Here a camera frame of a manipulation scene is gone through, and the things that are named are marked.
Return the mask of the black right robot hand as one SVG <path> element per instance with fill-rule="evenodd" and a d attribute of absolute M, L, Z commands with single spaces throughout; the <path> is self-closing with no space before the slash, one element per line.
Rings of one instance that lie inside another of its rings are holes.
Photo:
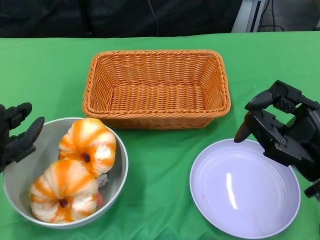
<path fill-rule="evenodd" d="M 253 135 L 264 156 L 294 166 L 310 182 L 320 177 L 320 104 L 277 80 L 245 106 L 234 142 Z"/>

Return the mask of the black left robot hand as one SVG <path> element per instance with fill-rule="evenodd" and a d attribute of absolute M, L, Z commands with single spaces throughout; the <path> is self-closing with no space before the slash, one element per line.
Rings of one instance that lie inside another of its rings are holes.
<path fill-rule="evenodd" d="M 18 106 L 5 108 L 0 106 L 0 171 L 13 162 L 20 162 L 36 147 L 35 141 L 39 137 L 45 123 L 43 116 L 37 118 L 30 127 L 19 135 L 10 136 L 10 131 L 20 126 L 32 111 L 32 104 L 22 103 Z"/>

